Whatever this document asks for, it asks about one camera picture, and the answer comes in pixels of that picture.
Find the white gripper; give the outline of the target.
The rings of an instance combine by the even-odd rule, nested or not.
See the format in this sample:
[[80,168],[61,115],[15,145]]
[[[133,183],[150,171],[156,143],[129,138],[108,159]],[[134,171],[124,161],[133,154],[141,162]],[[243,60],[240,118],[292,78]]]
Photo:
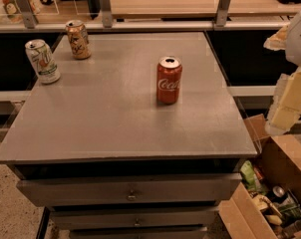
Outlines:
[[[301,10],[291,20],[267,38],[263,47],[279,51],[285,50],[286,59],[301,66]],[[292,75],[282,74],[277,81],[273,103],[270,106],[265,130],[270,135],[288,132],[301,117],[301,67]]]

